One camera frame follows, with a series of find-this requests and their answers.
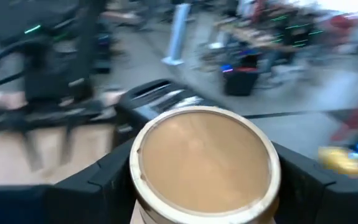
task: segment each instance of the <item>drum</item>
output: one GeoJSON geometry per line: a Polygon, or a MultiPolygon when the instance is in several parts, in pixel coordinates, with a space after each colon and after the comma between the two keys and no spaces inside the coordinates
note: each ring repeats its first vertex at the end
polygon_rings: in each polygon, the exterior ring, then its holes
{"type": "Polygon", "coordinates": [[[274,146],[249,120],[189,106],[139,132],[130,172],[145,224],[270,223],[281,168],[274,146]]]}

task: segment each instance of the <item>wooden table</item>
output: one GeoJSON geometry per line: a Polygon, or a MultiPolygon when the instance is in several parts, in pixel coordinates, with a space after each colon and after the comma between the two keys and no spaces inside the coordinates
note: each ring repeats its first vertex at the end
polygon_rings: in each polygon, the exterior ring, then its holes
{"type": "Polygon", "coordinates": [[[214,24],[218,30],[233,35],[236,39],[249,43],[252,47],[264,49],[280,50],[282,52],[296,52],[296,47],[283,45],[275,42],[275,38],[270,34],[257,35],[261,32],[253,27],[237,27],[238,21],[219,21],[214,24]]]}

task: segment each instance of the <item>drum rim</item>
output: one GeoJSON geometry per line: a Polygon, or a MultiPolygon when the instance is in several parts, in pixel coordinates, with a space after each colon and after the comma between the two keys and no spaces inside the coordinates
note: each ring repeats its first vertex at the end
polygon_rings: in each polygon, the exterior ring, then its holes
{"type": "Polygon", "coordinates": [[[130,152],[130,174],[134,186],[139,193],[139,196],[150,205],[153,210],[155,210],[158,214],[163,217],[169,219],[175,223],[208,223],[208,224],[223,224],[223,223],[248,223],[257,217],[259,217],[274,201],[278,194],[278,190],[280,188],[281,182],[281,167],[280,161],[278,158],[278,154],[271,143],[271,141],[267,138],[267,136],[251,121],[243,118],[240,115],[235,114],[234,112],[224,110],[218,107],[212,106],[187,106],[185,108],[178,108],[174,110],[170,110],[160,114],[158,117],[154,118],[150,122],[148,122],[143,129],[139,132],[130,152]],[[203,111],[210,113],[218,113],[224,114],[229,118],[236,119],[242,124],[246,125],[249,129],[251,129],[262,141],[263,145],[268,152],[269,157],[269,165],[270,165],[270,183],[268,186],[268,190],[266,194],[254,204],[251,204],[246,210],[243,210],[244,207],[238,208],[236,210],[227,211],[223,213],[201,213],[201,212],[193,212],[199,213],[203,215],[194,215],[191,213],[186,213],[181,210],[178,210],[163,200],[161,200],[149,187],[147,182],[144,180],[143,175],[141,173],[140,168],[140,156],[139,149],[143,143],[143,139],[148,133],[150,129],[155,127],[155,125],[159,124],[161,121],[165,119],[175,116],[177,114],[183,114],[186,112],[193,111],[203,111]]]}

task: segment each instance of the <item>gray floor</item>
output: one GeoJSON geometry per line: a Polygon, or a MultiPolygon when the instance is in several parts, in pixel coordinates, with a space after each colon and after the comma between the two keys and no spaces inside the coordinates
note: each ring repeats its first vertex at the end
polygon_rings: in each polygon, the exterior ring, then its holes
{"type": "Polygon", "coordinates": [[[128,55],[114,60],[110,80],[102,83],[117,83],[128,89],[158,78],[172,78],[190,84],[240,115],[294,113],[252,121],[272,141],[316,159],[318,147],[328,145],[329,137],[341,125],[325,111],[354,108],[358,103],[358,58],[344,57],[325,67],[310,68],[308,75],[317,80],[314,84],[294,82],[271,90],[257,90],[248,97],[225,96],[217,72],[197,69],[200,67],[197,50],[207,41],[212,23],[212,16],[201,14],[187,26],[185,63],[178,67],[161,62],[169,45],[169,25],[154,25],[151,32],[119,28],[118,37],[128,55]]]}

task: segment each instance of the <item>yellow object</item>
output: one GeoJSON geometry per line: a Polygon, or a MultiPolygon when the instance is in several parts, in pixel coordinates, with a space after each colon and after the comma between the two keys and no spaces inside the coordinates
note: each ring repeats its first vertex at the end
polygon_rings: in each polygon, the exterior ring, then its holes
{"type": "Polygon", "coordinates": [[[327,169],[358,176],[358,159],[350,158],[349,153],[352,151],[343,147],[320,147],[319,160],[327,169]]]}

